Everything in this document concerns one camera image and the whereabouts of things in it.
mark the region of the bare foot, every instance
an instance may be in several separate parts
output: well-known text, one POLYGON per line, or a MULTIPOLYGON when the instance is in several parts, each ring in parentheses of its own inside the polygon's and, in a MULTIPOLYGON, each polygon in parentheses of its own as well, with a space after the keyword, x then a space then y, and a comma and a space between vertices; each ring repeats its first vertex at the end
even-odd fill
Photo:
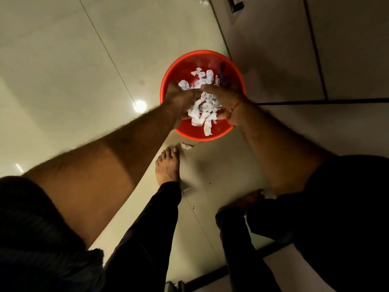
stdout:
POLYGON ((264 199, 265 196, 263 195, 262 190, 252 191, 251 193, 248 193, 247 195, 237 199, 236 201, 233 201, 231 204, 221 207, 218 212, 226 208, 239 208, 242 209, 245 214, 247 214, 247 211, 250 207, 252 207, 256 203, 263 201, 264 199))
POLYGON ((168 181, 180 181, 180 157, 176 147, 167 147, 155 161, 155 175, 159 186, 168 181))

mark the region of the hairy forearm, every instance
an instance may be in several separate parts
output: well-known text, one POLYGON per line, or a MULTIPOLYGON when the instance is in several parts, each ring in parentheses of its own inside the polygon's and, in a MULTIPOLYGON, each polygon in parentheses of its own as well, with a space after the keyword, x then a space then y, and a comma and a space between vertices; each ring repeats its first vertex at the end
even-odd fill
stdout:
POLYGON ((163 104, 118 130, 31 169, 69 226, 89 247, 134 191, 179 119, 163 104))
POLYGON ((278 195, 302 191, 308 178, 332 154, 290 130, 270 114, 242 103, 238 125, 278 195))

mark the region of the black pants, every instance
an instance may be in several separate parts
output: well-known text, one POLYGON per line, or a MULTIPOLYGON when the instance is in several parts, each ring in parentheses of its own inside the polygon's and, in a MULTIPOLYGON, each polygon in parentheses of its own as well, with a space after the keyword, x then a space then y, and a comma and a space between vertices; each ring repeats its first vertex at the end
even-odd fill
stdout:
MULTIPOLYGON (((383 290, 388 177, 386 158, 333 157, 303 192, 259 203, 247 223, 254 233, 294 243, 338 292, 383 290)), ((107 262, 106 291, 163 291, 180 200, 177 182, 160 187, 107 262)), ((270 269, 255 257, 243 213, 227 209, 216 221, 233 289, 279 291, 270 269)))

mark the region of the red bucket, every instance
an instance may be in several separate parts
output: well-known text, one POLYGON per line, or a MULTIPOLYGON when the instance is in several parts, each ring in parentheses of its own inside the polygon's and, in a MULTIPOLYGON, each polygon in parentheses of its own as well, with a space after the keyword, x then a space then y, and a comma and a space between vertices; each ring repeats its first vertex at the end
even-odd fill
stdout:
MULTIPOLYGON (((163 103, 165 98, 169 82, 186 80, 189 83, 192 83, 194 76, 191 72, 195 71, 198 67, 202 68, 204 72, 212 70, 216 75, 219 73, 220 65, 223 62, 225 64, 224 74, 228 76, 228 80, 230 82, 238 83, 241 92, 246 94, 242 75, 229 58, 210 50, 196 50, 178 58, 166 71, 159 94, 161 103, 163 103)), ((214 140, 226 135, 231 130, 232 126, 227 120, 217 120, 217 124, 212 123, 212 135, 205 136, 204 125, 201 127, 192 126, 190 119, 183 120, 180 127, 176 129, 180 135, 195 141, 214 140)))

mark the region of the tiled floor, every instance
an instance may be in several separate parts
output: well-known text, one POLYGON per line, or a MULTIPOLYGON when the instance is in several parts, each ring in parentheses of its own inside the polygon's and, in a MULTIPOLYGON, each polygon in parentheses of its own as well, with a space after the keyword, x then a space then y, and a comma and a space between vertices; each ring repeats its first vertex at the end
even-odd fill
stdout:
MULTIPOLYGON (((131 121, 139 100, 147 109, 158 105, 162 77, 180 55, 226 54, 212 8, 200 0, 0 0, 0 20, 0 176, 131 121)), ((172 132, 163 147, 180 140, 172 132)), ((214 215, 266 186, 253 159, 238 131, 182 156, 190 187, 179 206, 168 280, 191 280, 224 264, 214 215)), ((151 165, 93 248, 109 257, 157 188, 151 165)))

